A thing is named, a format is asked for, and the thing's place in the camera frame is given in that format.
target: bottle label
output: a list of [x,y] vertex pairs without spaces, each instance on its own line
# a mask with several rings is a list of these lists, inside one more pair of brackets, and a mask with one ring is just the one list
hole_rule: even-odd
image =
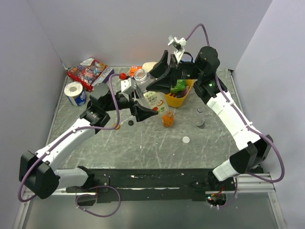
[[167,111],[166,102],[158,92],[146,92],[144,94],[145,99],[148,101],[151,109],[162,114]]

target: marble tabletop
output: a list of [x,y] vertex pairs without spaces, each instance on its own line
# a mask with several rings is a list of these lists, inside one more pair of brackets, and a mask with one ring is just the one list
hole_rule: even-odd
[[[127,73],[129,68],[114,67],[114,70],[116,73]],[[217,74],[239,105],[230,72],[219,70]],[[114,80],[114,89],[120,90],[118,79]],[[49,142],[66,131],[85,108],[85,105],[73,106],[62,95]],[[203,108],[203,112],[198,113],[198,108]],[[172,111],[174,125],[165,128],[160,116],[137,123],[129,109],[122,110],[119,130],[100,131],[76,148],[62,162],[61,168],[213,168],[237,152],[235,142],[222,121],[204,105],[194,89],[183,105],[172,108]],[[115,111],[108,114],[111,120],[107,127],[116,122]],[[196,126],[200,118],[205,120],[204,129]],[[134,125],[129,126],[129,120],[133,120]],[[190,138],[189,143],[183,143],[184,136]]]

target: orange package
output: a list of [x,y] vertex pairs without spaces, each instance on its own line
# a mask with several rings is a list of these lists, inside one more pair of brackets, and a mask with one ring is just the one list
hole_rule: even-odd
[[133,74],[135,73],[135,71],[137,71],[138,69],[141,69],[142,67],[140,66],[131,66],[130,70],[129,70],[129,76],[131,78],[133,78]]

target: white wall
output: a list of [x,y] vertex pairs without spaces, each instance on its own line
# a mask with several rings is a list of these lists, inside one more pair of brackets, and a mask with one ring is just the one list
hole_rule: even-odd
[[[235,69],[271,0],[28,0],[67,67],[88,57],[112,66],[158,61],[168,37],[206,25],[221,67]],[[203,31],[189,40],[196,56]]]
[[[246,115],[270,134],[286,174],[275,185],[289,229],[305,228],[305,2],[273,0],[234,78]],[[277,178],[272,151],[265,167]]]
[[20,205],[20,156],[44,146],[65,75],[25,0],[1,1],[0,31],[0,228],[9,229]]

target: yellow bowl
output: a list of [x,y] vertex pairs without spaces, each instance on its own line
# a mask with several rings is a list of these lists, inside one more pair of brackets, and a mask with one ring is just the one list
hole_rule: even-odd
[[189,86],[189,90],[186,93],[185,97],[174,98],[174,97],[164,94],[167,104],[171,107],[176,107],[176,108],[180,107],[182,105],[183,101],[185,100],[185,98],[187,97],[188,93],[190,92],[190,89],[193,87],[193,83],[194,83],[194,80],[186,80],[186,85]]

